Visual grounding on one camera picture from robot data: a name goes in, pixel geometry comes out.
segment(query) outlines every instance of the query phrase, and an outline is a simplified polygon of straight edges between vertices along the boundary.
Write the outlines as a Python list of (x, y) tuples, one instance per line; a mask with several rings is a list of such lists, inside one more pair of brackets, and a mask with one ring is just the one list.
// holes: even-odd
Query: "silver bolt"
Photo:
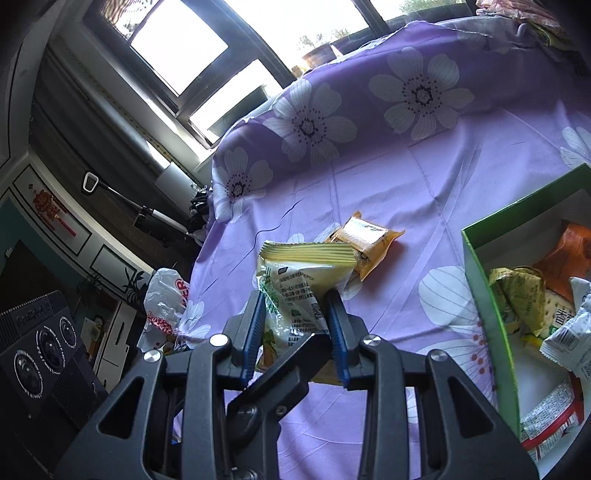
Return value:
[(363, 342), (367, 346), (378, 346), (381, 341), (382, 339), (379, 336), (374, 335), (373, 333), (370, 333), (369, 335), (363, 337)]
[(443, 350), (431, 350), (431, 352), (429, 352), (429, 356), (436, 362), (444, 362), (449, 358), (449, 355)]
[(223, 333), (216, 333), (209, 339), (209, 343), (213, 346), (224, 346), (229, 342), (229, 338)]
[(149, 364), (157, 362), (161, 357), (162, 352), (159, 350), (150, 350), (149, 352), (144, 353), (144, 360), (146, 360)]
[(287, 407), (285, 405), (279, 405), (276, 409), (275, 409), (275, 415), (277, 415), (278, 417), (282, 417), (283, 415), (285, 415), (287, 413)]

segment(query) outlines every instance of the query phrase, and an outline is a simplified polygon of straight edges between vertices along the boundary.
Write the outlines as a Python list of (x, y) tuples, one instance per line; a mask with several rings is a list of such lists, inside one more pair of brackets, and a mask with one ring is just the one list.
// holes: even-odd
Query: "black speaker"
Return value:
[(11, 478), (51, 478), (107, 396), (55, 291), (0, 314), (2, 454)]

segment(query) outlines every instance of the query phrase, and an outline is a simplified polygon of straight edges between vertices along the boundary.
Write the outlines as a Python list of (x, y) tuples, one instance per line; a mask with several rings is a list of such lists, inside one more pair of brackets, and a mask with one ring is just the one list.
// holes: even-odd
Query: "purple tablecloth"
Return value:
[[(313, 241), (361, 210), (406, 234), (348, 285), (347, 310), (400, 349), (448, 351), (494, 403), (460, 230), (591, 158), (589, 77), (527, 28), (414, 22), (240, 121), (213, 159), (215, 220), (189, 295), (195, 321), (212, 335), (240, 311), (265, 240)], [(364, 393), (311, 384), (281, 422), (282, 479), (356, 478), (364, 415)]]

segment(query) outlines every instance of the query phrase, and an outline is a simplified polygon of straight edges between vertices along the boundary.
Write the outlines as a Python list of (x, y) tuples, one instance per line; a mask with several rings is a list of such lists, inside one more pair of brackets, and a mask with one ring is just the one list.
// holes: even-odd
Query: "red and white package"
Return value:
[(150, 280), (144, 299), (148, 321), (167, 335), (176, 334), (187, 307), (189, 284), (176, 270), (160, 268)]
[(521, 445), (537, 463), (566, 435), (584, 422), (581, 382), (570, 374), (521, 419)]

